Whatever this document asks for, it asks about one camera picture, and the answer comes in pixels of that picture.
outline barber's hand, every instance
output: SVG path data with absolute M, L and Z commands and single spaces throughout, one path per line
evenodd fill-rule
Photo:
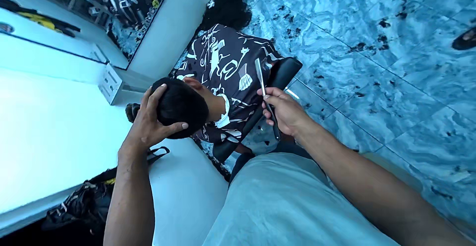
M 302 107 L 288 94 L 276 87 L 265 88 L 265 101 L 275 107 L 274 114 L 277 120 L 277 126 L 281 132 L 296 136 L 297 133 L 306 125 L 314 123 L 314 121 L 304 112 Z M 262 95 L 263 91 L 258 90 L 258 95 Z M 275 123 L 270 120 L 271 113 L 266 109 L 263 102 L 263 115 L 266 117 L 266 123 L 273 126 Z
M 134 124 L 119 150 L 120 155 L 122 153 L 142 155 L 151 146 L 157 145 L 168 136 L 188 128 L 188 124 L 184 122 L 163 126 L 157 120 L 158 101 L 166 89 L 167 85 L 163 84 L 153 94 L 151 94 L 151 88 L 145 92 Z

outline ear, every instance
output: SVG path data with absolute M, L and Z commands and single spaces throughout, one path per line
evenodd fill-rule
M 183 82 L 195 90 L 201 90 L 203 88 L 203 85 L 192 77 L 183 78 Z

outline barber cape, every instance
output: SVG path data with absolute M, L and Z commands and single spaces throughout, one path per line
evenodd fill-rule
M 264 64 L 266 85 L 271 68 L 282 59 L 271 41 L 216 24 L 192 43 L 176 78 L 194 77 L 226 103 L 226 112 L 219 121 L 206 123 L 195 133 L 200 140 L 238 142 L 241 138 L 246 121 L 263 100 L 256 93 L 261 88 L 257 59 Z

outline barber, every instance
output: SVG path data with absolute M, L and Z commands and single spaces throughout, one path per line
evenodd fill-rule
M 146 91 L 119 150 L 106 246 L 152 244 L 154 205 L 145 153 L 188 127 L 158 122 L 156 107 L 166 88 Z M 232 179 L 204 245 L 473 245 L 417 192 L 342 145 L 292 97 L 273 87 L 266 94 L 281 132 L 312 159 L 298 149 L 289 153 L 289 146 L 283 147 L 287 153 L 249 158 Z M 269 125 L 276 124 L 269 111 L 263 114 Z M 344 196 L 328 186 L 324 173 Z

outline black chair armrest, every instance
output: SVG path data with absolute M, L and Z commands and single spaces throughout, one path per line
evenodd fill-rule
M 277 87 L 281 90 L 284 90 L 286 86 L 291 82 L 293 77 L 299 72 L 302 67 L 302 63 L 293 57 L 287 57 L 279 61 L 275 67 L 276 72 L 271 75 L 268 81 L 268 87 Z M 243 141 L 246 135 L 255 127 L 256 123 L 263 116 L 263 108 L 258 106 L 254 114 L 248 119 L 245 127 L 241 130 L 241 138 L 239 143 Z M 213 145 L 213 156 L 217 158 L 218 161 L 224 162 L 230 155 L 235 151 L 239 143 L 231 142 L 225 140 L 221 143 L 215 143 Z

